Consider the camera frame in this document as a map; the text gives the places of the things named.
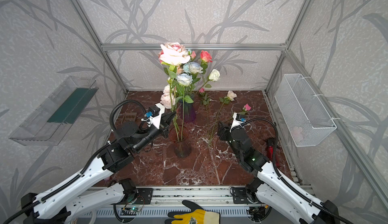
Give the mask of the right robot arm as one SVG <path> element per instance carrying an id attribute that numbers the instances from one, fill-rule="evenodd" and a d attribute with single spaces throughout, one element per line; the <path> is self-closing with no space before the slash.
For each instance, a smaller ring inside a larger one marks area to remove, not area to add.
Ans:
<path id="1" fill-rule="evenodd" d="M 246 185 L 246 195 L 251 202 L 264 203 L 294 224 L 348 224 L 339 215 L 337 206 L 309 194 L 276 166 L 276 152 L 268 158 L 256 150 L 244 127 L 254 122 L 235 114 L 231 125 L 219 122 L 217 135 L 228 143 L 239 165 L 254 175 Z"/>

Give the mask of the white blue rose stem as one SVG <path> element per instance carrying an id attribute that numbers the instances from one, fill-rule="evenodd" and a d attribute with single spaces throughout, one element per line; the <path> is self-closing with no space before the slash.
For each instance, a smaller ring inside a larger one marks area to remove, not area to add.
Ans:
<path id="1" fill-rule="evenodd" d="M 194 102 L 191 96 L 192 84 L 193 84 L 192 75 L 182 73 L 176 76 L 176 92 L 177 92 L 176 100 L 181 101 L 182 127 L 185 121 L 185 107 Z"/>
<path id="2" fill-rule="evenodd" d="M 183 66 L 183 74 L 186 75 L 202 74 L 203 70 L 204 69 L 201 67 L 201 65 L 196 62 L 188 62 Z"/>

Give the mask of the coral pink rose stem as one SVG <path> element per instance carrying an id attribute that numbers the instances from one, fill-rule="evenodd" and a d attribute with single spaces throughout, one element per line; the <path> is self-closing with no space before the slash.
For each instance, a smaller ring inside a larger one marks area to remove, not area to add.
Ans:
<path id="1" fill-rule="evenodd" d="M 210 82 L 208 66 L 211 62 L 213 62 L 211 54 L 208 51 L 202 50 L 198 61 L 198 72 L 194 75 L 196 76 L 195 83 L 201 82 L 201 85 L 204 88 L 206 88 L 208 83 Z"/>

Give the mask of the cream white rose stem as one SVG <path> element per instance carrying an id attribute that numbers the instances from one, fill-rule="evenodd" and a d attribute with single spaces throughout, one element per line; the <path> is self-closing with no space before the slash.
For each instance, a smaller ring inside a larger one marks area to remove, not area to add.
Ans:
<path id="1" fill-rule="evenodd" d="M 208 75 L 207 79 L 204 80 L 202 86 L 199 88 L 197 93 L 204 93 L 205 88 L 211 88 L 209 85 L 210 82 L 217 82 L 220 80 L 220 72 L 217 69 L 213 69 L 211 73 Z"/>

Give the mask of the large pale pink rose stem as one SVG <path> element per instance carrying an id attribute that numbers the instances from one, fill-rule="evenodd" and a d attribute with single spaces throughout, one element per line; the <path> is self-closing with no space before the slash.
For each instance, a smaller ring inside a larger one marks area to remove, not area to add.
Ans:
<path id="1" fill-rule="evenodd" d="M 190 53 L 183 45 L 177 42 L 168 42 L 161 45 L 159 62 L 164 66 L 164 70 L 167 73 L 167 85 L 171 84 L 175 91 L 176 76 L 183 73 L 184 64 L 190 61 Z"/>

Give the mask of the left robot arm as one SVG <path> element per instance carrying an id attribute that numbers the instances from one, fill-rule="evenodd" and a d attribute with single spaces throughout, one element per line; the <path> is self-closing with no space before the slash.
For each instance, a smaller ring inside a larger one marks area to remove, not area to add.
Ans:
<path id="1" fill-rule="evenodd" d="M 141 119 L 147 123 L 143 129 L 135 122 L 126 122 L 116 128 L 116 112 L 124 105 L 134 103 L 144 113 Z M 97 194 L 81 194 L 99 181 L 112 176 L 134 160 L 134 153 L 140 153 L 154 139 L 169 135 L 170 124 L 176 112 L 165 112 L 165 107 L 158 103 L 145 109 L 136 100 L 124 100 L 113 108 L 109 123 L 115 140 L 98 149 L 85 166 L 74 175 L 53 188 L 39 194 L 28 193 L 21 199 L 22 208 L 5 220 L 6 224 L 26 215 L 26 224 L 69 224 L 84 213 L 106 204 L 116 204 L 130 195 L 130 181 L 121 181 L 108 188 L 97 197 Z"/>

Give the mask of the purple glass vase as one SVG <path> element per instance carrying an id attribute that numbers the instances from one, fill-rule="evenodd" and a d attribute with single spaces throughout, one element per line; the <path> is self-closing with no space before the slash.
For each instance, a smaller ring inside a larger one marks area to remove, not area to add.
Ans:
<path id="1" fill-rule="evenodd" d="M 180 103 L 180 116 L 183 119 L 184 123 L 192 123 L 196 120 L 196 110 L 193 103 L 183 103 L 182 100 Z"/>

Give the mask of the pale pink flower stem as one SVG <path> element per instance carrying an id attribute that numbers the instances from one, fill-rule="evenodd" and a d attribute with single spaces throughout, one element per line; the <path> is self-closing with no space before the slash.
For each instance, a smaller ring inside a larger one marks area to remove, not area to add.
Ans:
<path id="1" fill-rule="evenodd" d="M 174 128 L 177 130 L 177 132 L 180 130 L 178 123 L 177 123 L 177 104 L 176 104 L 176 97 L 175 97 L 175 89 L 171 84 L 168 84 L 165 86 L 163 90 L 163 94 L 160 98 L 160 103 L 165 106 L 166 109 L 169 109 L 170 112 L 175 111 L 176 116 L 173 120 Z"/>

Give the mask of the red glass vase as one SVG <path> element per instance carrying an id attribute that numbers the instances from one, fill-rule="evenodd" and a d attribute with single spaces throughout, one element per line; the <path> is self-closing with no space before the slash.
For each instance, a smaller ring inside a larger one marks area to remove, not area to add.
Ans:
<path id="1" fill-rule="evenodd" d="M 183 130 L 172 128 L 169 133 L 169 139 L 172 141 L 173 150 L 178 158 L 186 158 L 191 152 L 192 148 L 189 143 L 189 130 L 183 126 Z"/>

